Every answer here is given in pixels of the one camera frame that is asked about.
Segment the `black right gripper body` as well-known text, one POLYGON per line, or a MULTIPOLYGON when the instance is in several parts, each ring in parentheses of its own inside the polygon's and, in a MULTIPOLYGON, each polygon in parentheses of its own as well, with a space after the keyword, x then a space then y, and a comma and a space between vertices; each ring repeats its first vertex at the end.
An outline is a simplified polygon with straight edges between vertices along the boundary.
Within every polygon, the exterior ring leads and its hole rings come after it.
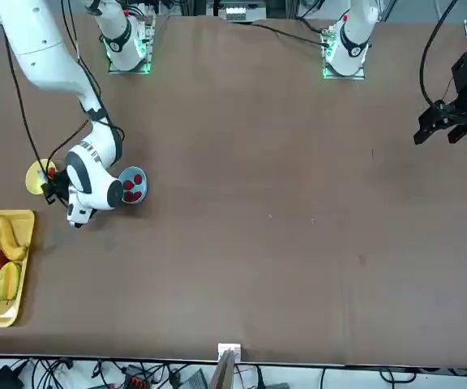
POLYGON ((56 173, 50 178, 50 183, 53 185, 54 194, 59 198, 69 203, 69 185, 71 184, 67 173, 56 173))

